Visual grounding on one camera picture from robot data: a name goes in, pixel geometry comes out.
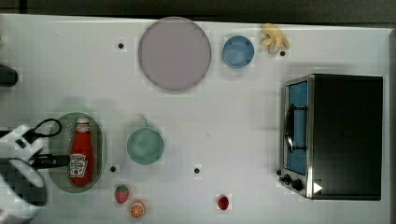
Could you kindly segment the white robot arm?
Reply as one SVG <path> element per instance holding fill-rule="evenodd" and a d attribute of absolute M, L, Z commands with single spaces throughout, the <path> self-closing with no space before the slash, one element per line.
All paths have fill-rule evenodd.
<path fill-rule="evenodd" d="M 1 224 L 27 224 L 45 207 L 46 180 L 41 169 L 67 166 L 67 155 L 43 154 L 46 135 L 21 125 L 1 137 Z"/>

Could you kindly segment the black robot base upper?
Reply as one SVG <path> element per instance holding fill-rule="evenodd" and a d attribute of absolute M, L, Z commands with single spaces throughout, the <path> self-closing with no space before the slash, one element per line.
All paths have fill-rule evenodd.
<path fill-rule="evenodd" d="M 1 87 L 12 87 L 18 83 L 19 75 L 18 72 L 8 66 L 0 65 L 0 86 Z"/>

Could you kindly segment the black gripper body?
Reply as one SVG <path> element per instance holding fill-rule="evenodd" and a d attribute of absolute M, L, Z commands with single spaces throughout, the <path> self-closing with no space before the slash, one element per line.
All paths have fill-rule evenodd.
<path fill-rule="evenodd" d="M 35 169 L 51 169 L 69 165 L 70 157 L 67 155 L 43 154 L 31 159 L 31 166 Z"/>

